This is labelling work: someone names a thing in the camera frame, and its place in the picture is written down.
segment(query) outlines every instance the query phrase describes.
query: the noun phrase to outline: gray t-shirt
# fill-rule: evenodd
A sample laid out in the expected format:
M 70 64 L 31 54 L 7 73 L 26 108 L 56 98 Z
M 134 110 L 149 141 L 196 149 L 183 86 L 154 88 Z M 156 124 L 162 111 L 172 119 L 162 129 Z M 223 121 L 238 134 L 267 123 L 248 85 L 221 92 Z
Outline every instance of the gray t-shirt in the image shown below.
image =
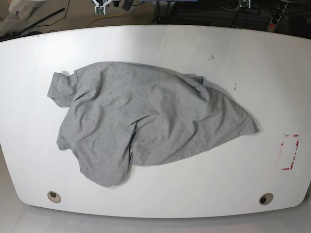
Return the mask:
M 87 178 L 109 187 L 127 177 L 129 164 L 171 163 L 259 131 L 238 104 L 202 83 L 121 62 L 54 73 L 48 97 L 69 107 L 58 147 L 72 150 Z

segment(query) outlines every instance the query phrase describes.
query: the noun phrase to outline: round hole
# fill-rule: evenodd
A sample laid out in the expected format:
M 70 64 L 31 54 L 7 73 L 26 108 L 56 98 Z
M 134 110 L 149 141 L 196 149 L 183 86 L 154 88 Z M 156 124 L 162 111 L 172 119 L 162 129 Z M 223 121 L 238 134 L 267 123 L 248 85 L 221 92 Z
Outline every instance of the round hole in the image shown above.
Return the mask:
M 266 193 L 266 194 L 261 196 L 261 198 L 259 199 L 259 203 L 261 205 L 268 205 L 272 202 L 272 200 L 273 200 L 273 194 L 272 193 Z
M 56 193 L 50 192 L 50 195 L 52 196 L 52 198 L 56 198 Z
M 50 201 L 52 201 L 54 203 L 60 203 L 61 200 L 62 200 L 60 198 L 60 196 L 57 193 L 53 192 L 53 191 L 48 192 L 48 198 L 49 198 Z
M 266 200 L 267 200 L 266 198 L 260 198 L 260 203 L 264 204 L 266 202 Z

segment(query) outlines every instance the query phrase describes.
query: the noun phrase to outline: shirt sleeve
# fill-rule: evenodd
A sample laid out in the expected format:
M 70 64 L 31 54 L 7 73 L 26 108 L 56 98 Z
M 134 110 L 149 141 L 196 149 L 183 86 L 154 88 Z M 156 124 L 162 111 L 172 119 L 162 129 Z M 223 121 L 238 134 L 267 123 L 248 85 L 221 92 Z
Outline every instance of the shirt sleeve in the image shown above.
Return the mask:
M 70 76 L 54 73 L 48 97 L 59 107 L 70 107 L 73 96 L 77 92 L 77 86 L 78 77 L 76 72 Z

